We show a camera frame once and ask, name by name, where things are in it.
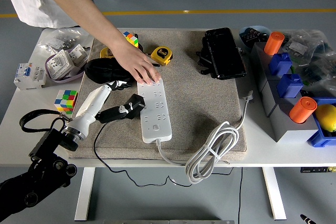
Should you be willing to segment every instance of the black cloth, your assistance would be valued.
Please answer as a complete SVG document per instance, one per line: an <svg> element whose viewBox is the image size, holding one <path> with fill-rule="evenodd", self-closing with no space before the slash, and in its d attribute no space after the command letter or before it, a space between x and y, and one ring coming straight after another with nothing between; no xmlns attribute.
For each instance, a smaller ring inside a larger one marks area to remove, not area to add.
<svg viewBox="0 0 336 224"><path fill-rule="evenodd" d="M98 84L111 81L132 81L131 74L123 69L115 58L98 58L85 65L85 74Z"/></svg>

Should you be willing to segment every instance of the black strap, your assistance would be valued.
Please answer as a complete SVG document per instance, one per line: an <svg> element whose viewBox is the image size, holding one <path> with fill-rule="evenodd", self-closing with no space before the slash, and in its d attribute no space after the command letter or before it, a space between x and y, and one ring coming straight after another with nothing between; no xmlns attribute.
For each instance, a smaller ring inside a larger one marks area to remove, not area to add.
<svg viewBox="0 0 336 224"><path fill-rule="evenodd" d="M20 126L21 129L24 132L41 132L41 131L50 131L50 128L47 129L30 129L26 128L25 124L31 121L32 119L40 116L40 115L45 115L45 114L54 114L54 115L60 115L61 113L55 110L47 110L47 109L40 109L40 110L33 110L27 114L25 114L21 119L20 119Z"/></svg>

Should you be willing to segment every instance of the gray felt mat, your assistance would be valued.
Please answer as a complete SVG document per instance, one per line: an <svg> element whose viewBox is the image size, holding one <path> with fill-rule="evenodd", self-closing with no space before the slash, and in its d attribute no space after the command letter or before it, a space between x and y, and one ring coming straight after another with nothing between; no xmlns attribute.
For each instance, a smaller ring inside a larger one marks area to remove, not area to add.
<svg viewBox="0 0 336 224"><path fill-rule="evenodd" d="M206 141L210 132L224 121L237 125L241 118L236 82L212 79L201 75L197 64L197 51L202 48L203 31L166 29L129 29L139 35L144 52L152 52L157 46L167 46L173 51L172 61L158 68L162 75L167 105L172 126L172 139L162 143L162 149L171 160L188 160ZM94 40L90 59L99 58L103 45ZM75 112L88 94L101 86L84 75ZM137 85L122 91L112 91L102 110L123 105L137 93ZM90 125L87 139L80 143L76 152L69 157L92 158L93 141L102 124ZM239 130L237 145L222 160L241 160L246 153L244 130ZM162 159L155 144L142 141L140 117L109 123L97 141L97 152L102 158L113 159Z"/></svg>

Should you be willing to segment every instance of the table leg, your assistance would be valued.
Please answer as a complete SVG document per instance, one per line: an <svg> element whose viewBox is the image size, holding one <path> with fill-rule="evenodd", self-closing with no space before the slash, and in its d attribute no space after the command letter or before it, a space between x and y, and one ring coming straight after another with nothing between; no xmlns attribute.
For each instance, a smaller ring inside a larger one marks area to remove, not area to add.
<svg viewBox="0 0 336 224"><path fill-rule="evenodd" d="M273 167L263 167L264 178L266 182L269 201L271 203L272 213L275 220L286 220L286 213L283 207L281 194L277 182L277 177Z"/></svg>
<svg viewBox="0 0 336 224"><path fill-rule="evenodd" d="M94 167L84 168L82 183L79 190L75 221L86 221L88 218L94 171Z"/></svg>

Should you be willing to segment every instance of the white power cord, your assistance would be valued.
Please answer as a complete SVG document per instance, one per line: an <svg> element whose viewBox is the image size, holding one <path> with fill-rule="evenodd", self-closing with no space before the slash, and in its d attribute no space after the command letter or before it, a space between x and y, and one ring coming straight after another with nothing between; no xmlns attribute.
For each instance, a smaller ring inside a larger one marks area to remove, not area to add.
<svg viewBox="0 0 336 224"><path fill-rule="evenodd" d="M186 164L176 163L169 160L161 149L160 139L156 139L156 145L158 146L162 158L172 165L177 166L185 165L185 173L188 177L189 182L192 184L197 184L202 180L204 180L205 178L208 178L213 172L213 169L215 165L218 163L218 161L220 161L221 158L228 151L230 151L238 142L239 139L238 130L243 125L246 115L247 104L250 100L253 99L253 91L249 91L248 96L243 98L245 100L244 110L241 117L241 121L237 127L233 127L229 124L229 122L225 121L215 129L213 129L211 134L207 138L205 144L187 161ZM214 146L214 144L220 137L221 140L218 142L216 146ZM209 155L212 155L210 160L208 160L203 167L200 167L201 162Z"/></svg>

